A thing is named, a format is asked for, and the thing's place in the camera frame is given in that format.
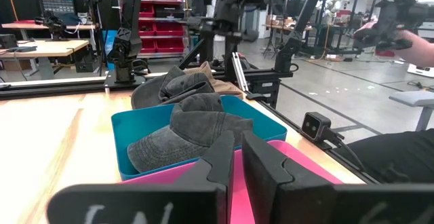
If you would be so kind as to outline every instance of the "baseball cap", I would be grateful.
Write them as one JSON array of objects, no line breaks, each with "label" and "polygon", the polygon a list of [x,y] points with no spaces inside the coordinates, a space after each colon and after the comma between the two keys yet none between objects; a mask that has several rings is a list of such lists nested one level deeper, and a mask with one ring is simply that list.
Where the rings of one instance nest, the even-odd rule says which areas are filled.
[{"label": "baseball cap", "polygon": [[173,66],[166,75],[138,86],[131,96],[133,109],[180,102],[197,93],[210,93],[214,89],[204,73],[185,74]]},{"label": "baseball cap", "polygon": [[173,108],[170,124],[132,143],[128,157],[138,172],[154,170],[201,157],[225,131],[241,144],[241,132],[253,130],[253,121],[225,113],[217,93],[194,94]]}]

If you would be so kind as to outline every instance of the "floor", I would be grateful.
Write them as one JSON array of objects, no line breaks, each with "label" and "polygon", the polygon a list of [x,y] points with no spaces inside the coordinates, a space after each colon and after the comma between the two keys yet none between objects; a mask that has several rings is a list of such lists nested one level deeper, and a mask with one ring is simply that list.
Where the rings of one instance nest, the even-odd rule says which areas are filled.
[{"label": "floor", "polygon": [[[272,54],[262,55],[267,39],[254,43],[241,43],[241,52],[258,68],[274,65]],[[216,42],[215,57],[223,54],[223,42]],[[371,56],[361,60],[372,60]],[[294,123],[300,125],[304,114],[317,111],[332,120],[332,127],[345,136],[345,143],[374,136],[414,130],[421,109],[411,108],[389,100],[390,94],[399,91],[417,90],[408,85],[419,81],[424,86],[434,85],[434,79],[407,73],[408,64],[394,62],[330,62],[326,60],[306,61],[295,58],[300,69],[293,78],[282,79],[277,110]],[[167,71],[177,61],[153,60],[152,72]],[[63,68],[56,78],[98,76],[93,73],[76,73]],[[24,81],[19,71],[0,71],[6,81]],[[29,77],[40,79],[38,73]]]}]

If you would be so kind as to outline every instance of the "black camera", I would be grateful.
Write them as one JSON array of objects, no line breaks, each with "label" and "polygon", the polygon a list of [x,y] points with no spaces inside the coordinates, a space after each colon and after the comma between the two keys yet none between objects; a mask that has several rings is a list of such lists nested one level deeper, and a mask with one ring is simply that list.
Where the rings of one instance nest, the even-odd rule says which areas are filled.
[{"label": "black camera", "polygon": [[322,141],[324,129],[330,129],[332,121],[318,112],[308,112],[304,115],[301,130],[303,134],[315,142]]}]

